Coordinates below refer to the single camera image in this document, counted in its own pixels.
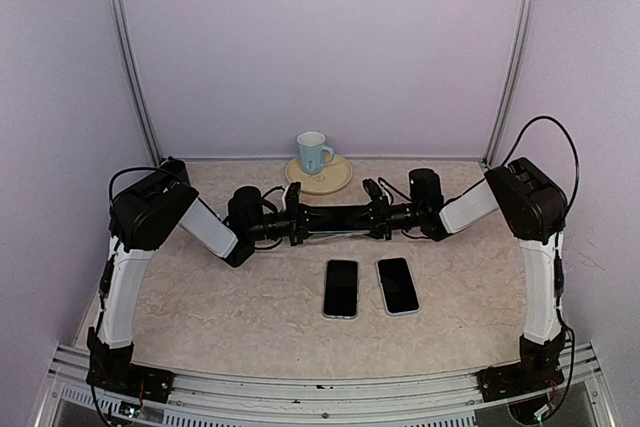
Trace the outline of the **dark phone with teal edge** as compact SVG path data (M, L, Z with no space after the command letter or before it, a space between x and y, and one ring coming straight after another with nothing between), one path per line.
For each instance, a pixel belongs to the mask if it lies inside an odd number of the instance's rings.
M333 206L333 207L337 207L339 209L339 216L340 216L340 227L338 230L347 230L344 225L343 225L343 221L342 221L342 214L344 212L344 209L346 206ZM309 231L325 231L325 230L308 230Z

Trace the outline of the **clear case with white ring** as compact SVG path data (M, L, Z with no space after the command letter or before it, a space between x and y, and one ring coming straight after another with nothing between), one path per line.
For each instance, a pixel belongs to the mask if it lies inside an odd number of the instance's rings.
M325 231L309 231L309 238L340 238L340 237L358 237L369 236L369 230L325 230Z

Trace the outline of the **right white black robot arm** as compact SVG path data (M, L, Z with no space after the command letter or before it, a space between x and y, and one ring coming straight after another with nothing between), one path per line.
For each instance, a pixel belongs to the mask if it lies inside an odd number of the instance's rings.
M511 380L523 391L535 389L551 371L569 332L562 314L562 247L568 202L562 189L528 159L521 157L488 170L462 194L445 199L438 174L428 168L409 174L410 195L393 205L382 181L366 179L371 201L349 209L345 228L373 238L390 238L395 230L420 229L429 240L453 236L499 211L518 240L524 259L526 314L520 340L523 360Z

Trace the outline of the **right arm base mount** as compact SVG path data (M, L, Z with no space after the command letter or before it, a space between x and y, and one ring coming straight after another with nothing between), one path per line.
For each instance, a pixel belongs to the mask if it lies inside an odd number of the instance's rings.
M497 401L561 384L564 374L559 354L551 347L522 345L518 362L481 369L476 378L483 401Z

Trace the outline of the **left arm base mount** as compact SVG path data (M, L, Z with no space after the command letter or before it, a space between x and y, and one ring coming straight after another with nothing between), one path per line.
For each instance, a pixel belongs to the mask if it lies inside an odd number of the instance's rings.
M140 400L167 403L174 381L169 370L136 364L100 366L92 364L87 383L108 392L135 397Z

